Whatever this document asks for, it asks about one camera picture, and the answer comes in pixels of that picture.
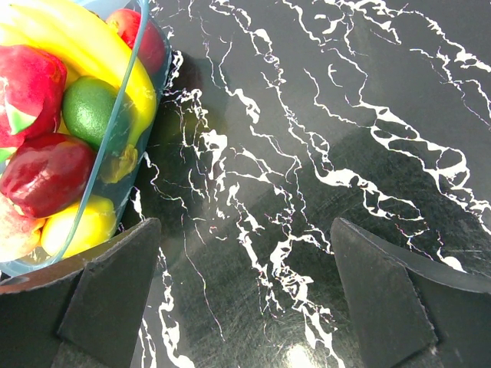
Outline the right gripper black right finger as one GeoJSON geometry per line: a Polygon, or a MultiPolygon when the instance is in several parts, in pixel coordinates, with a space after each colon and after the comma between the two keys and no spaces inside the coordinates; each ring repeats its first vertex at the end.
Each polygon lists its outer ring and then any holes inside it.
{"type": "Polygon", "coordinates": [[[366,367],[488,367],[490,279],[336,218],[331,244],[366,367]]]}

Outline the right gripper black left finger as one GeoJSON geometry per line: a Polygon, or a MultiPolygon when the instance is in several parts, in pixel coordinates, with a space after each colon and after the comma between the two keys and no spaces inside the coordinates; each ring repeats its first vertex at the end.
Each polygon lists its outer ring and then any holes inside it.
{"type": "Polygon", "coordinates": [[[157,264],[149,218],[95,248],[1,282],[3,367],[129,367],[157,264]]]}

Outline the pink peach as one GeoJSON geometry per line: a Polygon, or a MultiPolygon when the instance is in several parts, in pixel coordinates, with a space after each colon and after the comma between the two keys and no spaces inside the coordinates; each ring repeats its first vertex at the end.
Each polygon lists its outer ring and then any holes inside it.
{"type": "Polygon", "coordinates": [[[1,195],[1,262],[24,257],[39,246],[43,218],[20,215],[1,195]]]}

